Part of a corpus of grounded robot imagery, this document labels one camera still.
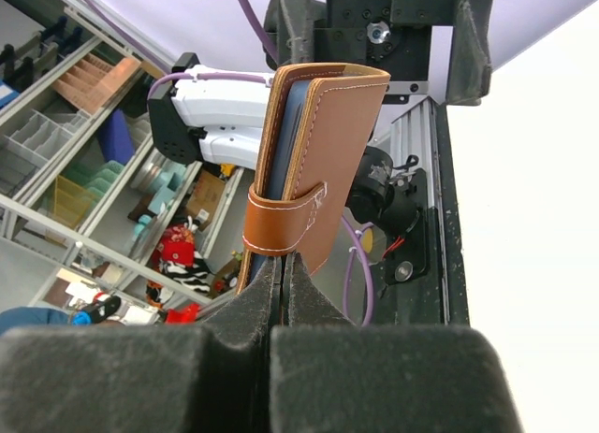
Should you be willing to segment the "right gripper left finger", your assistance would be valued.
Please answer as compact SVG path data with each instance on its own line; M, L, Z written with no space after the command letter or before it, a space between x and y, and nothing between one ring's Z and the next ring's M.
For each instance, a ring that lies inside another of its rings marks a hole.
M5 432L267 432L268 340L282 276L203 323L14 329L1 339Z

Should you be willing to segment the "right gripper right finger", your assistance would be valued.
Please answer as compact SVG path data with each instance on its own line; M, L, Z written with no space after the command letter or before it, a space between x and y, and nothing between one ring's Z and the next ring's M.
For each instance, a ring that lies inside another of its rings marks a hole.
M285 261L288 323L270 333L274 432L519 432L495 349L449 325L351 325Z

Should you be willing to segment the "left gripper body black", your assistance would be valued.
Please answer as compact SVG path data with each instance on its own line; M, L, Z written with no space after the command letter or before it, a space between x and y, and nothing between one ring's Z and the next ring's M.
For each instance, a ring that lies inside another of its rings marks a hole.
M488 30L493 0L270 0L264 20L278 58L354 63L390 75L384 102L406 105L431 92L431 37L452 30L443 102L474 105L489 93Z

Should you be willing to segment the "brown leather card holder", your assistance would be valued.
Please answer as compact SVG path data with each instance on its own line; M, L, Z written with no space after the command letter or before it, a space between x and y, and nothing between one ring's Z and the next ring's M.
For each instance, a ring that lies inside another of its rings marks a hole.
M275 144L293 84L307 81L307 101L281 199L266 196L275 176ZM309 273L328 260L345 201L390 80L366 65L284 65L273 77L254 183L248 191L239 291L259 256L298 252Z

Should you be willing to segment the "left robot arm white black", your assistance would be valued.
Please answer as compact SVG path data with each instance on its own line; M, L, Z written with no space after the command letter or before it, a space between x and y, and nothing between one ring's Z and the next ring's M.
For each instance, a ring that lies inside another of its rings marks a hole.
M452 31L448 105L487 95L493 0L270 0L253 29L270 69L303 62L368 65L390 75L385 105L410 109L432 95L431 40ZM218 70L183 54L148 98L153 142L167 158L252 168L268 104L271 73Z

